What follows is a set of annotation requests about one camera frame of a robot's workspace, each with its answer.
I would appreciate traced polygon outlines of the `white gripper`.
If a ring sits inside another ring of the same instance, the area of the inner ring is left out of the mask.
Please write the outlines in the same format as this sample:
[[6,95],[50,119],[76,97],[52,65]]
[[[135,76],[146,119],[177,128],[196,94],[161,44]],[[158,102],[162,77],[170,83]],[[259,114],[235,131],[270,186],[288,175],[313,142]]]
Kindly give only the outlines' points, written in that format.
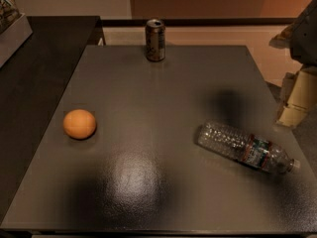
[[[274,36],[269,45],[276,49],[288,49],[294,25],[290,24]],[[295,75],[287,103],[278,106],[276,123],[289,128],[297,127],[307,116],[308,110],[317,104],[317,67],[303,66]]]

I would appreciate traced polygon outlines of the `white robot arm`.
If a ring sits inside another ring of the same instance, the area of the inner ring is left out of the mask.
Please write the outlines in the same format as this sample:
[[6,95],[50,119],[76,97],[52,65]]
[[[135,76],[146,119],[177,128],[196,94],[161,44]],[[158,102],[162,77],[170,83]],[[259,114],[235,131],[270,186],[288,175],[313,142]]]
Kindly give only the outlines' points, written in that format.
[[276,123],[297,127],[317,104],[317,0],[311,0],[301,14],[269,44],[289,49],[302,64],[297,73],[287,73],[282,82]]

